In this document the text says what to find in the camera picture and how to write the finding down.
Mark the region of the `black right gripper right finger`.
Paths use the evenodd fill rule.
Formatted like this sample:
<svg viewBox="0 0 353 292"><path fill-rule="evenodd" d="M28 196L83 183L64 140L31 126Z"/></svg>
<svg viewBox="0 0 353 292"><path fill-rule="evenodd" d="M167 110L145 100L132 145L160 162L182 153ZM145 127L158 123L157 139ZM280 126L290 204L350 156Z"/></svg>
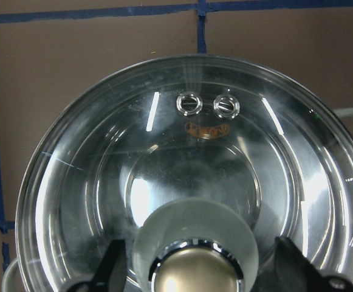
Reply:
<svg viewBox="0 0 353 292"><path fill-rule="evenodd" d="M340 282L323 277L287 237L275 239L273 262L280 291L340 291Z"/></svg>

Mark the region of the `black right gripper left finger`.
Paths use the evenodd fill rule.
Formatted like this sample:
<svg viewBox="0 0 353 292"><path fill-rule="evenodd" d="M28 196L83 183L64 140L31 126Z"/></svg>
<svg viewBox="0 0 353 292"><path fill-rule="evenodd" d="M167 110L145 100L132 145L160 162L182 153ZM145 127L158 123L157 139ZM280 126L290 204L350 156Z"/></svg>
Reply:
<svg viewBox="0 0 353 292"><path fill-rule="evenodd" d="M110 242L89 282L88 291L123 291L127 277L126 242Z"/></svg>

